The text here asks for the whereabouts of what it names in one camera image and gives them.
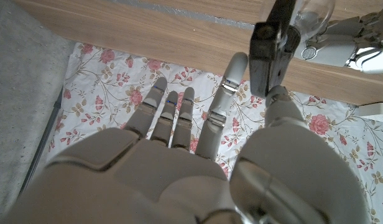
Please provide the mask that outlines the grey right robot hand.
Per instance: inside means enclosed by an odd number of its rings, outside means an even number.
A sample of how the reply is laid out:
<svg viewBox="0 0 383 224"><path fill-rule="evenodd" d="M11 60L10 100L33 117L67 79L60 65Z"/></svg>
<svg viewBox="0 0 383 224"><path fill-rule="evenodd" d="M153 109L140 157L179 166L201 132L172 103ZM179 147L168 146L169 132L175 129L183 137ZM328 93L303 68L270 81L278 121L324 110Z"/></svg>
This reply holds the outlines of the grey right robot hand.
<svg viewBox="0 0 383 224"><path fill-rule="evenodd" d="M181 107L159 78L125 127L57 154L2 223L368 223L349 166L309 130L287 89L263 70L265 126L243 145L231 176L216 162L226 115L250 63L231 59L190 152L193 97Z"/></svg>

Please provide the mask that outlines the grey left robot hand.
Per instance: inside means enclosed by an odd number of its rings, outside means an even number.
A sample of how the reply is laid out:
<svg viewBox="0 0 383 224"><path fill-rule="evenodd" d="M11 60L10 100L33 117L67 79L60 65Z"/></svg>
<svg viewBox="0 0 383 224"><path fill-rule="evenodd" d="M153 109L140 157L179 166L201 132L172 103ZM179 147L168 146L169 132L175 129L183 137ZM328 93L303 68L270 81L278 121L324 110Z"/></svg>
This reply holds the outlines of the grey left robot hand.
<svg viewBox="0 0 383 224"><path fill-rule="evenodd" d="M327 23L319 33L300 43L294 57L364 73L383 73L383 8Z"/></svg>

